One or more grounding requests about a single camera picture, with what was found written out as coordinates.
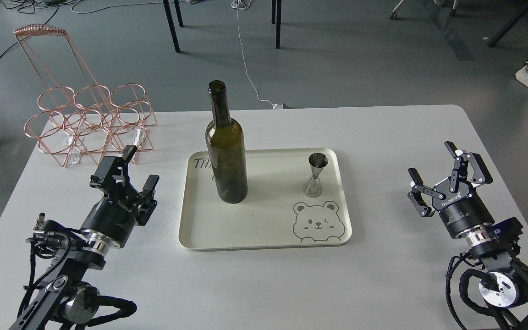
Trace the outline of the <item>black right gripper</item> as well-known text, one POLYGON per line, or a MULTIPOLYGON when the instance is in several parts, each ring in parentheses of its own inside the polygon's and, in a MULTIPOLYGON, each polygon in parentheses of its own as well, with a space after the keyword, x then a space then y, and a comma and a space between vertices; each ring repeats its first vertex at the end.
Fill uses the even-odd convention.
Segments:
POLYGON ((444 146, 454 158, 452 173, 448 181, 434 188, 425 186, 415 168, 408 168, 411 188, 408 198, 421 217, 433 216, 438 211, 442 223, 451 238, 460 238, 465 230, 495 223, 492 215, 476 193, 480 185, 491 184, 493 177, 478 153, 467 153, 458 149, 451 141, 444 146), (434 197, 432 206, 425 203, 421 194, 434 197))

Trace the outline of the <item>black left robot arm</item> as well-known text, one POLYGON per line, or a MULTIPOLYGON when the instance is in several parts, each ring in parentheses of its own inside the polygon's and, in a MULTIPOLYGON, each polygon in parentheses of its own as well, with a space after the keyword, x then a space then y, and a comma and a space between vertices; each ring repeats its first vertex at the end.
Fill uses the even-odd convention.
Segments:
POLYGON ((27 239, 31 276, 11 329, 43 330, 53 321, 63 330, 83 330, 136 312, 134 302, 101 295, 83 277, 89 269, 102 270, 108 251, 123 248, 134 226, 147 224, 157 206, 158 175, 150 175, 140 192, 130 184, 128 163, 137 150, 128 145, 120 156, 101 159, 90 187, 103 196, 79 230, 38 216, 27 239))

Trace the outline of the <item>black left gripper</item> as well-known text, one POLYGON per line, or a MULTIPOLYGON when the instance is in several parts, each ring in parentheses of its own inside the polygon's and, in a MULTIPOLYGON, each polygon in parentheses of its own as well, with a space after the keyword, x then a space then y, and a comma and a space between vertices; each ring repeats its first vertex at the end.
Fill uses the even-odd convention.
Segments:
POLYGON ((103 192, 80 228, 90 242, 104 240, 113 248, 123 248, 134 226, 145 226, 155 210, 160 176, 149 175, 140 192, 129 183, 128 163, 137 150, 137 146, 127 145, 121 156, 103 156, 90 176, 90 187, 103 192))

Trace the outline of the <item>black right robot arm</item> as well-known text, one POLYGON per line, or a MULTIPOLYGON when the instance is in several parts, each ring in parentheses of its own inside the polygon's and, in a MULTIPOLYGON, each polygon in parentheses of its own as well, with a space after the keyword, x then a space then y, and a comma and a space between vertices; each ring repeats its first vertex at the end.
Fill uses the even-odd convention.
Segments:
POLYGON ((512 217, 495 223, 478 196, 478 186, 493 178, 478 153, 445 146, 454 159, 451 174, 434 187, 424 184, 415 168, 409 168, 408 198, 421 217, 438 214, 453 239, 465 238, 469 250, 453 256, 445 275, 448 309, 461 329, 451 299, 451 280, 461 263, 468 269, 459 278, 461 300, 478 314, 495 319, 501 330, 528 330, 528 266, 518 259, 523 226, 512 217))

